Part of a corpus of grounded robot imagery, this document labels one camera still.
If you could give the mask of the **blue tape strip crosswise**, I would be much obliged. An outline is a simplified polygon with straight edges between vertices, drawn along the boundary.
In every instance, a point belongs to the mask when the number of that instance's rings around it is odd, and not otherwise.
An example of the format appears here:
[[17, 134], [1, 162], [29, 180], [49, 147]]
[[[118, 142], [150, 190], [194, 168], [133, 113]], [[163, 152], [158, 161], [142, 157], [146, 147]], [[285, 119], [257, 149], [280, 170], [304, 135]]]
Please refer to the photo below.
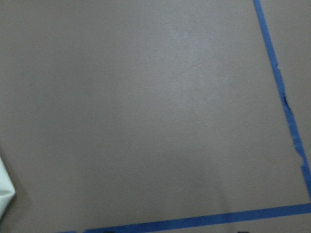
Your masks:
[[219, 225], [242, 221], [309, 214], [311, 205], [298, 204], [266, 209], [241, 211], [199, 217], [180, 218], [165, 221], [130, 224], [106, 228], [86, 229], [86, 233], [151, 233], [209, 225]]

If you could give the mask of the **blue tape strip lengthwise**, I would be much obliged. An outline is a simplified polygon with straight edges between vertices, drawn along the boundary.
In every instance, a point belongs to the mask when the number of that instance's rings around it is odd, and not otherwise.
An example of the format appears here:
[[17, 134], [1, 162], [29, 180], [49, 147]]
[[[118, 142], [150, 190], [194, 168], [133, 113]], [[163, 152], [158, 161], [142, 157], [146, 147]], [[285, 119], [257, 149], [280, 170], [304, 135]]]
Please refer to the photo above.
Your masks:
[[296, 124], [294, 114], [291, 107], [287, 101], [285, 83], [282, 78], [282, 74], [279, 68], [279, 63], [277, 60], [276, 52], [273, 46], [273, 42], [270, 36], [268, 25], [265, 19], [264, 11], [260, 0], [253, 0], [254, 8], [257, 14], [258, 23], [260, 26], [262, 38], [265, 44], [267, 55], [269, 58], [269, 63], [273, 72], [274, 80], [276, 83], [277, 91], [281, 101], [281, 105], [285, 114], [286, 122], [290, 131], [290, 135], [293, 141], [294, 149], [296, 153], [300, 156], [302, 160], [301, 170], [302, 175], [306, 184], [306, 189], [308, 194], [311, 193], [311, 170], [309, 162], [304, 150], [303, 142], [301, 140], [299, 130]]

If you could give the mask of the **blue white striped polo shirt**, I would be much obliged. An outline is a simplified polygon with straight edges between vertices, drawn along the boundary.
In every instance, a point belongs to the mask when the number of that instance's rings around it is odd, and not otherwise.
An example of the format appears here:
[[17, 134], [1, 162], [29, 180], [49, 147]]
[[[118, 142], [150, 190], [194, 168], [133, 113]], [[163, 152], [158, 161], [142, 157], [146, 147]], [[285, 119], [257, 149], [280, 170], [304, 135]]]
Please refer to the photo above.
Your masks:
[[2, 217], [16, 191], [8, 175], [5, 165], [0, 160], [0, 217]]

